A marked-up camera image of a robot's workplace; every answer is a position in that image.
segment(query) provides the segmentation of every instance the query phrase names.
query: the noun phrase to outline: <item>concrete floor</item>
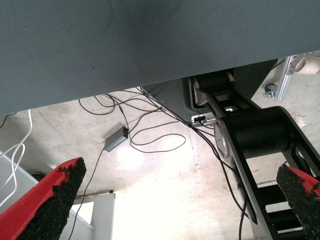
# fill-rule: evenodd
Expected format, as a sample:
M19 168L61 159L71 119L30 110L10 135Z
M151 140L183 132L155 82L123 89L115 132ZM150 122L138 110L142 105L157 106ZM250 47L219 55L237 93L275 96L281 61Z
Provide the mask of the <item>concrete floor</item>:
M277 71L279 69L271 72L266 82L275 83ZM263 108L278 105L274 99L263 98L262 92L261 87L252 100ZM320 75L294 75L284 101L279 104L291 113L318 152L319 93ZM125 92L114 95L122 100L132 96ZM95 112L104 111L92 97L82 102ZM150 109L140 101L131 103ZM131 126L142 114L127 106L123 106L123 110ZM56 165L82 156L87 174L80 194L91 176L105 138L125 125L119 109L107 116L95 116L82 110L78 101L32 109L31 115L33 131L25 142L21 166L30 173L48 173ZM138 128L171 121L163 113L153 113L146 116ZM26 111L10 116L0 130L1 149L16 144L28 128ZM238 239L241 213L231 198L219 162L202 139L182 124L174 123L146 131L137 136L136 141L147 142L168 133L185 136L186 143L171 152L148 154L134 150L126 141L112 152L102 154L88 193L115 190L113 240ZM141 149L166 150L182 141L179 136L168 136ZM249 164L256 181L265 184L275 180L277 169L284 161L280 154L274 154L250 159ZM247 219L244 219L242 239L253 239Z

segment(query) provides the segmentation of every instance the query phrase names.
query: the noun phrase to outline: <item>silver metal bar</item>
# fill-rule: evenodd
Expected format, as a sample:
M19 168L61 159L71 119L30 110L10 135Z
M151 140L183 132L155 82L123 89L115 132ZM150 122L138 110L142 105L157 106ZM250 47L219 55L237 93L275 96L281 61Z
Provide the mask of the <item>silver metal bar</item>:
M294 59L294 55L292 56L287 56L285 58L285 61L284 61L284 69L283 69L283 72L282 72L282 75L281 75L281 80L280 80L280 84L279 84L279 87L275 93L275 100L277 102L280 102L284 99L285 97L285 94L287 92L287 88L288 88L288 85L289 85L289 82L290 82L290 79L291 79L291 76L292 76L292 71L291 71L291 62L293 61Z

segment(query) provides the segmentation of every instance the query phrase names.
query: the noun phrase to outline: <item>gray fabric surface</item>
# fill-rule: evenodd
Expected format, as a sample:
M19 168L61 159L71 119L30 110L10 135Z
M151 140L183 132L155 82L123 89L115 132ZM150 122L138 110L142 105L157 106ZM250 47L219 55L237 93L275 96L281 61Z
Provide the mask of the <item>gray fabric surface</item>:
M8 0L0 114L320 49L317 0Z

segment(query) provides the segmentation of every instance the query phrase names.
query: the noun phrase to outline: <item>black cylindrical motor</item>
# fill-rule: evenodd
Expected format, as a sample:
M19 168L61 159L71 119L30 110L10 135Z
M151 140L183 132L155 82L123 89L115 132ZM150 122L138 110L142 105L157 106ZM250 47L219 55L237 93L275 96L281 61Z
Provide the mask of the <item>black cylindrical motor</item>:
M274 107L252 110L223 117L231 126L246 159L284 151L288 131Z

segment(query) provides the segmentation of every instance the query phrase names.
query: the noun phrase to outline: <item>red foam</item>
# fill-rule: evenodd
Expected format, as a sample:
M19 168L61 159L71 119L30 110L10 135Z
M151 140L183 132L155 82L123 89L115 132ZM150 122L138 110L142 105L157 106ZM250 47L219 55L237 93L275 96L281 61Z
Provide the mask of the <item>red foam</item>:
M63 171L58 171L58 169L60 167L68 168L70 165L75 166L78 159L79 157L57 166L0 215L0 240L14 240L22 233L38 208L48 198L54 196L52 187L59 186L63 181L69 181L69 175L66 176Z
M302 183L303 188L308 194L315 193L318 198L320 198L320 186L314 189L314 186L316 184L319 184L319 181L315 179L313 176L310 176L309 174L305 173L304 171L301 171L297 168L294 168L292 166L287 166L289 170L294 172L296 175L298 175L300 178L304 180Z

